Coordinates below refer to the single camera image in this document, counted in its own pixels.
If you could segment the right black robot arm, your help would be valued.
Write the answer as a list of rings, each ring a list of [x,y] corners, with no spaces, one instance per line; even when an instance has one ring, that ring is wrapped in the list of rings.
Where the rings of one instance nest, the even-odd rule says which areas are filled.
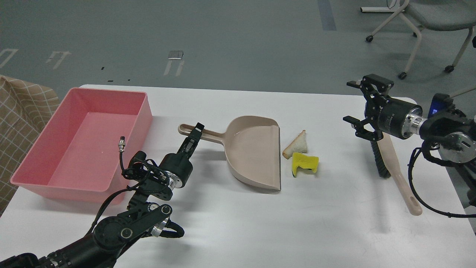
[[[364,119],[343,118],[355,130],[355,136],[371,143],[379,175],[394,178],[400,194],[412,215],[419,216],[423,207],[449,218],[475,218],[443,212],[424,202],[415,190],[413,169],[418,156],[442,167],[455,168],[469,187],[469,203],[475,206],[475,119],[468,118],[455,108],[449,95],[435,94],[427,117],[420,105],[393,98],[389,95],[394,82],[376,74],[365,75],[361,80],[349,81],[347,86],[359,89],[365,100]],[[408,163],[405,179],[391,137],[405,140],[412,135],[422,139]]]

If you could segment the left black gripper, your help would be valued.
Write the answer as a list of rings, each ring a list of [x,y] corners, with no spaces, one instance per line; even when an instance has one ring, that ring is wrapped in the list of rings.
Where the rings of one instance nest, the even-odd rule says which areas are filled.
[[[182,188],[186,185],[190,175],[193,171],[192,163],[189,159],[192,157],[200,139],[203,134],[204,125],[198,122],[192,128],[189,135],[184,139],[176,154],[170,153],[164,156],[160,163],[162,170],[168,171],[175,175],[180,183],[177,188]]]

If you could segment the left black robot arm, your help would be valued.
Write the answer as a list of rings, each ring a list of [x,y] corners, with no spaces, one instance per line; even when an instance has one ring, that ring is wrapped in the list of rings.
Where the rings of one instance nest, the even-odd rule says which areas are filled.
[[[190,158],[204,131],[197,123],[175,154],[167,154],[157,165],[138,151],[124,167],[119,158],[121,175],[136,181],[110,195],[101,205],[90,229],[83,238],[38,258],[32,253],[12,256],[1,262],[2,268],[112,268],[138,240],[150,236],[178,239],[184,229],[170,220],[170,205],[149,202],[151,196],[168,201],[173,190],[183,187],[192,173]],[[133,192],[126,211],[100,220],[100,216],[121,193]]]

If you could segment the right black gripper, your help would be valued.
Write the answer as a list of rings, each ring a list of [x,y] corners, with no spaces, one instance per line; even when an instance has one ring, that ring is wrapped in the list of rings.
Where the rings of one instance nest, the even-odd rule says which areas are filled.
[[[383,133],[399,139],[408,139],[415,134],[412,129],[412,120],[423,115],[421,106],[411,102],[389,97],[388,93],[395,85],[394,81],[376,74],[368,74],[357,81],[348,81],[347,86],[359,89],[367,100],[364,111],[365,119],[343,117],[351,124],[355,136],[370,142],[383,139]],[[374,131],[365,129],[370,124]]]

